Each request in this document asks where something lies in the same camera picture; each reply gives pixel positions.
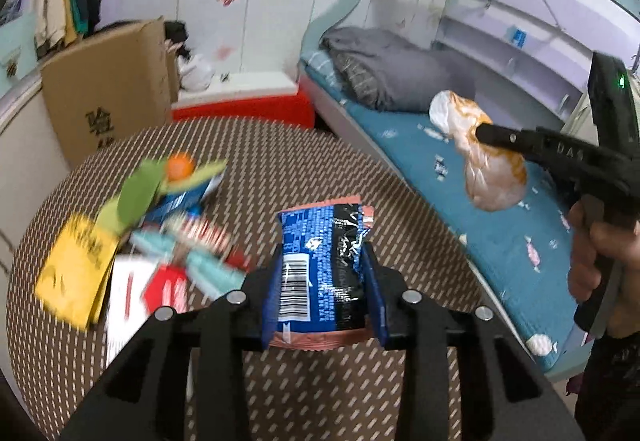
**orange fruit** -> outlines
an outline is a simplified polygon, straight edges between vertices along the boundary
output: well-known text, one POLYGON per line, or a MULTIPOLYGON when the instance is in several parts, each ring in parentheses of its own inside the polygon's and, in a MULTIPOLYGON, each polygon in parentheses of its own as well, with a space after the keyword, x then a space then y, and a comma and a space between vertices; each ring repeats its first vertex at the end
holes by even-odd
POLYGON ((166 161, 166 178, 169 181, 179 181, 188 178, 196 170, 196 162, 189 154, 176 152, 166 161))

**grey pillow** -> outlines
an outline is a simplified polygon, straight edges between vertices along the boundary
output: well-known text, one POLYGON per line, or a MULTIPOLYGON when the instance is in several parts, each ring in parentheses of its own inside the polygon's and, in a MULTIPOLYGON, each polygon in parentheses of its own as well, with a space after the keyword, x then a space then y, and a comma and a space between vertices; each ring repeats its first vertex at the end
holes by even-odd
POLYGON ((431 100, 451 90, 473 100, 474 79, 451 50, 426 50, 387 30, 337 28, 323 39, 356 100, 379 111, 429 113, 431 100))

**silver screw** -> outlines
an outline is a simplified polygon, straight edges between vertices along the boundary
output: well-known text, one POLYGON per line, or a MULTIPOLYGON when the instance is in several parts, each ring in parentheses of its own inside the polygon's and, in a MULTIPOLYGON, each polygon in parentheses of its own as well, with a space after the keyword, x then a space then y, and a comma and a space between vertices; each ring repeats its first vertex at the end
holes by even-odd
POLYGON ((244 294, 244 291, 240 291, 239 289, 236 289, 235 291, 229 292, 226 295, 226 299, 231 304, 239 305, 246 300, 246 295, 244 294))
POLYGON ((422 293, 415 291, 414 289, 408 289, 402 293, 402 300, 409 304, 418 304, 422 300, 422 293))
POLYGON ((171 309, 169 306, 159 307, 158 309, 156 309, 154 313, 156 320, 159 320, 160 322, 166 322, 173 315, 174 315, 174 310, 171 309))
POLYGON ((494 312, 491 311, 487 306, 480 306, 476 309, 476 316, 480 320, 484 320, 485 322, 489 322, 494 317, 494 312))

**brown tablecloth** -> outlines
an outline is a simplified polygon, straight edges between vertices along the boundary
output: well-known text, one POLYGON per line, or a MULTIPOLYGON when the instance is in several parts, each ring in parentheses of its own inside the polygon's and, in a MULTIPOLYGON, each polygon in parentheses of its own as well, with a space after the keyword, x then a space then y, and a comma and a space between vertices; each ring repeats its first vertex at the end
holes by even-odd
MULTIPOLYGON (((395 174, 328 134, 239 118, 191 120, 148 129, 95 154, 44 201, 15 255, 7 302, 15 377, 38 427, 54 439, 104 369, 104 318, 85 333, 58 322, 33 286, 71 212, 95 216, 142 158, 187 151, 199 163, 228 158, 225 180, 206 208, 259 263, 280 240, 275 214, 293 205, 361 194, 376 209, 371 241, 380 262, 440 304, 471 310, 479 292, 458 241, 395 174)), ((193 287, 190 309, 207 304, 193 287)), ((325 352, 271 348, 244 354, 255 440, 391 440, 404 353, 376 341, 325 352)), ((460 435, 459 386, 450 352, 451 438, 460 435)), ((194 407, 185 439, 193 441, 194 407)))

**yellow paper bag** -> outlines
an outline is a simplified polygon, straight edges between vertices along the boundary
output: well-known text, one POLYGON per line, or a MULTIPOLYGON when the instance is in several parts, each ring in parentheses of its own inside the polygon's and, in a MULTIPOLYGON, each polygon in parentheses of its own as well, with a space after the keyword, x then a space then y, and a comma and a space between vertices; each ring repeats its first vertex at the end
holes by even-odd
POLYGON ((58 319, 80 329, 96 322, 118 238, 80 214, 62 228, 36 282, 35 295, 58 319))

